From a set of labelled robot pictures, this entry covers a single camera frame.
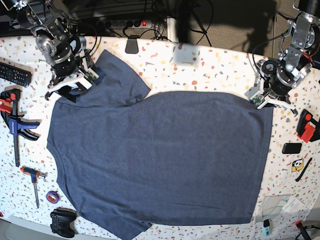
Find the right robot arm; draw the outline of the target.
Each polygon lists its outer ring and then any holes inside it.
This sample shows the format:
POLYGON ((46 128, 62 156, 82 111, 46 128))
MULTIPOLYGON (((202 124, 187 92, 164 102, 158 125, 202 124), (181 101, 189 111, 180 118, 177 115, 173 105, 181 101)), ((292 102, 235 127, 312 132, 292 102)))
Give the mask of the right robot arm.
POLYGON ((51 67, 45 99, 56 93, 75 103, 99 76, 92 69, 92 50, 87 48, 86 39, 72 33, 74 23, 69 15, 51 0, 10 0, 3 5, 8 11, 16 9, 17 22, 30 30, 51 67))

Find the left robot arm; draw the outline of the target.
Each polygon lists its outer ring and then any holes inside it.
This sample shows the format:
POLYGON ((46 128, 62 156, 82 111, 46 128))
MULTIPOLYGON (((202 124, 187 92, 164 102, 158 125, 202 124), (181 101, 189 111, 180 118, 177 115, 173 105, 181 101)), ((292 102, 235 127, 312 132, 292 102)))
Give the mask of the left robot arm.
POLYGON ((320 49, 320 2, 301 0, 293 5, 297 17, 287 17, 288 29, 273 38, 278 40, 278 58, 253 61, 256 69, 254 86, 246 95, 257 109, 282 107, 298 113, 290 102, 289 92, 311 72, 313 57, 320 49))

